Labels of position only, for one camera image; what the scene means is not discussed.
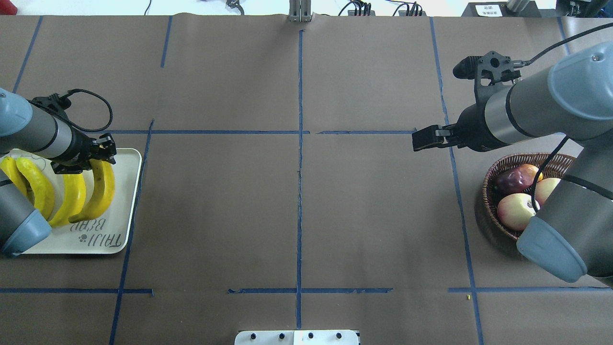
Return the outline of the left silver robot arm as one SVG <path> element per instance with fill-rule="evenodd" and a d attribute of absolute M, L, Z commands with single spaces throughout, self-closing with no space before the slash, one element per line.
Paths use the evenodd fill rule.
<path fill-rule="evenodd" d="M 56 174 L 81 173 L 102 161 L 115 164 L 112 135 L 90 138 L 88 129 L 68 119 L 69 98 L 77 92 L 75 88 L 64 95 L 27 100 L 1 90 L 1 153 L 20 149 L 49 159 Z M 3 172 L 0 195 L 1 253 L 17 257 L 48 237 L 52 227 Z"/>

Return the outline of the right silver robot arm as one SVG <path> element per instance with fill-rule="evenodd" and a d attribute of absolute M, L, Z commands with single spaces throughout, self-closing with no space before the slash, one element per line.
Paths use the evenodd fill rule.
<path fill-rule="evenodd" d="M 612 52 L 600 42 L 521 76 L 529 61 L 494 50 L 468 56 L 454 77 L 474 83 L 474 103 L 452 124 L 412 133 L 412 149 L 493 151 L 552 135 L 579 148 L 561 181 L 528 221 L 519 253 L 568 283 L 612 286 Z"/>

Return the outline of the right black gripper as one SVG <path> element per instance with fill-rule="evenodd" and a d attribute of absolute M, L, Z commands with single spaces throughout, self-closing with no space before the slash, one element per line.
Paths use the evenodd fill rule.
<path fill-rule="evenodd" d="M 455 124 L 431 125 L 412 133 L 413 151 L 451 146 L 485 152 L 503 147 L 503 142 L 492 135 L 486 124 L 485 107 L 481 104 L 467 107 Z"/>

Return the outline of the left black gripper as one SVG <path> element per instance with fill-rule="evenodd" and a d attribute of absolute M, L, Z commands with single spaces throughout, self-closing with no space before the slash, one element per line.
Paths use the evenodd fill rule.
<path fill-rule="evenodd" d="M 70 142 L 60 155 L 50 159 L 55 174 L 81 174 L 92 170 L 91 160 L 116 164 L 116 144 L 110 133 L 92 139 L 83 133 L 70 129 Z"/>

